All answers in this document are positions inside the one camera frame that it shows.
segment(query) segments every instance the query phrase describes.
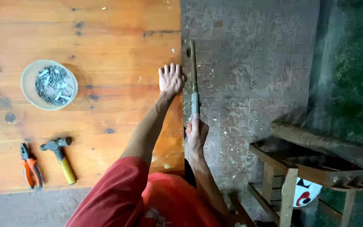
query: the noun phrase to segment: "wooden tabletop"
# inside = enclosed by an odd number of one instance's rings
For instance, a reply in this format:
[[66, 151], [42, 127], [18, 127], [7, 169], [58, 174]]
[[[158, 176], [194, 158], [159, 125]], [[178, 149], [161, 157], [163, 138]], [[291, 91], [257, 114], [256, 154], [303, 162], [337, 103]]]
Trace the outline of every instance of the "wooden tabletop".
[[[156, 69], [181, 64], [180, 35], [179, 0], [0, 0], [0, 193], [28, 191], [21, 143], [37, 157], [43, 190], [93, 186], [158, 97]], [[39, 59], [63, 64], [78, 81], [78, 95], [61, 110], [38, 109], [22, 93], [22, 71]], [[39, 149], [64, 136], [73, 138], [64, 150], [74, 185], [54, 153]], [[184, 172], [181, 95], [150, 171]]]

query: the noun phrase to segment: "left hand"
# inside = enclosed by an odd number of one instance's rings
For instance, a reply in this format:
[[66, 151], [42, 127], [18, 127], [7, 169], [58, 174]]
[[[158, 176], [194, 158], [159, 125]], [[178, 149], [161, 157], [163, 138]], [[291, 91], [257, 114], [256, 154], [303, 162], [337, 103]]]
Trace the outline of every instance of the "left hand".
[[183, 91], [184, 78], [180, 70], [180, 65], [174, 63], [164, 65], [159, 71], [159, 89], [161, 92], [168, 93], [171, 96], [176, 96]]

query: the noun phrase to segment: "hammer head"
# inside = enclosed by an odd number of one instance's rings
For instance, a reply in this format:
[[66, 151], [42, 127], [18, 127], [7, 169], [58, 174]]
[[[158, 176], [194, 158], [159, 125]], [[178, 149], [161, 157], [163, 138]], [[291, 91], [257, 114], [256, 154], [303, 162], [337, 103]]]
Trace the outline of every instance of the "hammer head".
[[52, 139], [51, 141], [48, 141], [46, 144], [42, 144], [40, 146], [40, 150], [42, 150], [42, 151], [45, 151], [45, 150], [56, 151], [60, 147], [66, 147], [66, 146], [71, 145], [71, 143], [72, 143], [72, 138], [71, 137], [56, 138], [56, 139]]

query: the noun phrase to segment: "concrete floor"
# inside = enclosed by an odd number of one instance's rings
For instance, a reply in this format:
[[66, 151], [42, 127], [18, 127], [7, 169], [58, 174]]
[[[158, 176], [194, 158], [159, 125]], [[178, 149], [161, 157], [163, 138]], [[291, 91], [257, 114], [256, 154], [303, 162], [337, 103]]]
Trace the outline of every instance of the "concrete floor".
[[[306, 108], [319, 1], [181, 0], [182, 48], [196, 41], [205, 157], [218, 187], [238, 190], [255, 220], [268, 217], [245, 190], [262, 181], [249, 143], [271, 121]], [[183, 55], [184, 72], [189, 59]], [[190, 110], [184, 89], [185, 117]], [[0, 226], [63, 226], [90, 189], [0, 195]]]

